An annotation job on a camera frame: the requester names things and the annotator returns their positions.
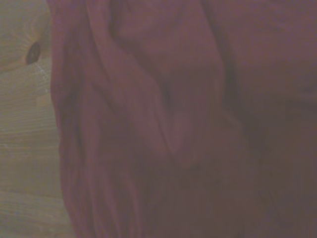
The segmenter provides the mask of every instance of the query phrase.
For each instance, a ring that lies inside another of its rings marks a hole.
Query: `wood knot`
[[[31,45],[28,54],[26,55],[26,64],[32,64],[39,60],[41,54],[41,45],[38,42],[35,42],[33,45]]]

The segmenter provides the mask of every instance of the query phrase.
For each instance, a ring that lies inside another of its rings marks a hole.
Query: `wrinkled cloth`
[[[317,237],[317,1],[47,2],[78,238]]]

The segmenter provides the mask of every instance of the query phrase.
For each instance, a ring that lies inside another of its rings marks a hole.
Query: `crumpled red sheet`
[[[78,238],[317,237],[317,1],[47,2]]]

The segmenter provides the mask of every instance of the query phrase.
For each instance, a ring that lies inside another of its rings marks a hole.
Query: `light wooden floor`
[[[50,56],[46,2],[0,0],[0,238],[74,237],[59,189]]]

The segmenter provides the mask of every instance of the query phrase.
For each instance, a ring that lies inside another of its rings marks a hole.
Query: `pine wood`
[[[0,0],[0,238],[74,238],[59,186],[50,26],[45,0]]]

